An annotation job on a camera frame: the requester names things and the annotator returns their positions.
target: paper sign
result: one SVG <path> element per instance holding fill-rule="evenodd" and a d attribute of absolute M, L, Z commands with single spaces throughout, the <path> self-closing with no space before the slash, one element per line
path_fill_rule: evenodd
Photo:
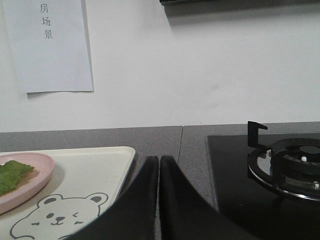
<path fill-rule="evenodd" d="M 93 91 L 81 0 L 4 0 L 20 92 Z"/>

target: bear illustration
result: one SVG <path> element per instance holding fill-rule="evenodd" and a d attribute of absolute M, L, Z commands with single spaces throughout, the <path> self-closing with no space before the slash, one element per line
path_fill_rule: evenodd
<path fill-rule="evenodd" d="M 37 208 L 10 229 L 19 240 L 62 240 L 100 215 L 100 205 L 108 200 L 102 192 L 87 197 L 63 198 L 54 194 L 42 198 Z"/>

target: gray countertop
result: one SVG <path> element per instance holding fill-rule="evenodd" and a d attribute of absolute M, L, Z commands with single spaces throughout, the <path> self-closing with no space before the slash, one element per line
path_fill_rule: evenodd
<path fill-rule="evenodd" d="M 320 122 L 263 123 L 266 134 L 320 133 Z M 0 133 L 0 152 L 128 146 L 137 152 L 135 177 L 146 156 L 173 156 L 200 195 L 217 206 L 214 176 L 207 146 L 210 135 L 246 135 L 246 124 L 163 126 L 115 129 Z M 155 235 L 161 239 L 159 212 Z"/>

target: leafy vegetable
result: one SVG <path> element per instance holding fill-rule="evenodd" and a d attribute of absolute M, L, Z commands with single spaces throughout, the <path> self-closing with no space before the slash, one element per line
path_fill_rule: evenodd
<path fill-rule="evenodd" d="M 33 169 L 33 166 L 14 160 L 0 165 L 0 196 L 14 190 L 22 175 L 31 172 Z"/>

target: white tray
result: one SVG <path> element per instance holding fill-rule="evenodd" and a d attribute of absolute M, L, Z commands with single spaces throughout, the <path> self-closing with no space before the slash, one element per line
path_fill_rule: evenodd
<path fill-rule="evenodd" d="M 136 153 L 127 146 L 30 152 L 54 159 L 52 178 L 34 197 L 0 214 L 0 240 L 61 240 L 83 228 L 117 199 Z"/>

